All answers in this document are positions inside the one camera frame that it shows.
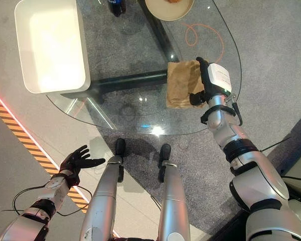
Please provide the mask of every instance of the orange cable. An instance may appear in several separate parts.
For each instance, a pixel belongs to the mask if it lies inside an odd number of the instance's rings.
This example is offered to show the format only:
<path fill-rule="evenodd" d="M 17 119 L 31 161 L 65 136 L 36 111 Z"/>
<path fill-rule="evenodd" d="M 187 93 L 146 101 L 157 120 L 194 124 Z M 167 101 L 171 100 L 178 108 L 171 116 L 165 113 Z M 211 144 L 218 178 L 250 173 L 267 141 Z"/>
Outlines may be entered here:
<path fill-rule="evenodd" d="M 218 62 L 221 61 L 221 59 L 223 57 L 223 54 L 224 54 L 224 42 L 223 42 L 223 39 L 222 39 L 222 37 L 221 37 L 221 35 L 220 35 L 219 32 L 217 32 L 215 29 L 213 29 L 212 27 L 210 27 L 208 25 L 205 25 L 205 24 L 191 24 L 191 25 L 188 25 L 188 24 L 185 24 L 185 23 L 182 23 L 182 24 L 188 27 L 187 30 L 186 30 L 186 32 L 185 32 L 185 42 L 190 47 L 194 47 L 197 44 L 197 42 L 198 42 L 198 35 L 197 35 L 196 30 L 194 29 L 195 26 L 201 26 L 201 27 L 204 27 L 204 28 L 212 30 L 217 35 L 217 37 L 219 38 L 219 40 L 221 42 L 221 45 L 222 45 L 222 52 L 221 52 L 219 58 L 215 61 L 215 63 L 218 63 Z M 193 33 L 194 33 L 194 35 L 195 35 L 195 41 L 194 41 L 193 44 L 190 44 L 189 41 L 188 41 L 189 30 L 192 30 Z"/>

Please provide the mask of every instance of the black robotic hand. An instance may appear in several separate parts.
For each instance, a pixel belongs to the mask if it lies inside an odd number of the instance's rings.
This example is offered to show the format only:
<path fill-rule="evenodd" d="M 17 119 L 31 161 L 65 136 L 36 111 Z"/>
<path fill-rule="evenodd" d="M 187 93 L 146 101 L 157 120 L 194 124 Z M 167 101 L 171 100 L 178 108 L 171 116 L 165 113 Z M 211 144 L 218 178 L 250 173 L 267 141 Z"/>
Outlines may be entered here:
<path fill-rule="evenodd" d="M 64 175 L 69 188 L 72 186 L 77 186 L 80 182 L 79 179 L 79 172 L 81 168 L 90 168 L 90 167 L 96 167 L 105 162 L 104 158 L 101 159 L 87 159 L 90 157 L 90 154 L 88 154 L 89 149 L 87 148 L 87 145 L 84 145 L 80 148 L 78 148 L 73 153 L 69 154 L 68 157 L 61 163 L 60 165 L 60 171 L 57 175 Z"/>

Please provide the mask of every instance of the white bin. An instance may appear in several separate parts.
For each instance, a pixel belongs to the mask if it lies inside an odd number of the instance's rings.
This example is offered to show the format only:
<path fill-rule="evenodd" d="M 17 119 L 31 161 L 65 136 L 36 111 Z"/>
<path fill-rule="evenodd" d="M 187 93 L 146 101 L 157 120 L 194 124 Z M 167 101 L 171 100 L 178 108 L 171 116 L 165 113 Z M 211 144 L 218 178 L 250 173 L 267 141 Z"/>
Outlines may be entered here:
<path fill-rule="evenodd" d="M 76 0 L 22 0 L 15 20 L 24 84 L 32 93 L 77 92 L 90 85 Z"/>

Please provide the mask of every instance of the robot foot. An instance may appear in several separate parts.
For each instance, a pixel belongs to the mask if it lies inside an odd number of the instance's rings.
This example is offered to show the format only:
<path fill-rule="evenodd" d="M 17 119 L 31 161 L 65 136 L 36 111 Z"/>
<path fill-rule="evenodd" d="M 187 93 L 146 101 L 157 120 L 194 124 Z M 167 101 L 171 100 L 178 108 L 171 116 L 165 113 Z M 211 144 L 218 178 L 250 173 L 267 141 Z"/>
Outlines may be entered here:
<path fill-rule="evenodd" d="M 159 175 L 158 175 L 158 181 L 159 182 L 164 182 L 164 176 L 165 176 L 165 169 L 166 166 L 162 166 L 163 161 L 168 161 L 170 159 L 171 155 L 171 146 L 169 144 L 164 144 L 161 147 L 161 152 L 160 152 L 160 158 L 158 162 L 158 167 L 160 169 Z"/>
<path fill-rule="evenodd" d="M 123 158 L 124 158 L 124 154 L 125 154 L 125 149 L 126 149 L 126 142 L 124 139 L 119 138 L 116 141 L 115 144 L 115 155 L 116 156 L 120 156 L 122 159 L 122 163 L 123 163 Z M 118 181 L 119 183 L 123 182 L 124 180 L 124 167 L 122 165 L 119 166 L 119 176 L 118 176 Z"/>

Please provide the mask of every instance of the silver robot leg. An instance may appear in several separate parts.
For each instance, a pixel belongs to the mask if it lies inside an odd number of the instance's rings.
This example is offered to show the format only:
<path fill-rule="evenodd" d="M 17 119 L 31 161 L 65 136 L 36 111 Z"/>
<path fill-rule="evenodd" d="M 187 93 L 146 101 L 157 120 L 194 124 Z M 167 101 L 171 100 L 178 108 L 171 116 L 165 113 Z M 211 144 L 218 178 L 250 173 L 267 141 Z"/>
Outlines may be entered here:
<path fill-rule="evenodd" d="M 183 183 L 175 164 L 163 160 L 164 194 L 159 225 L 159 241 L 190 241 L 190 224 Z"/>
<path fill-rule="evenodd" d="M 81 241 L 108 241 L 112 237 L 116 214 L 117 182 L 121 163 L 122 158 L 120 156 L 109 159 L 96 191 L 90 200 L 81 228 Z"/>

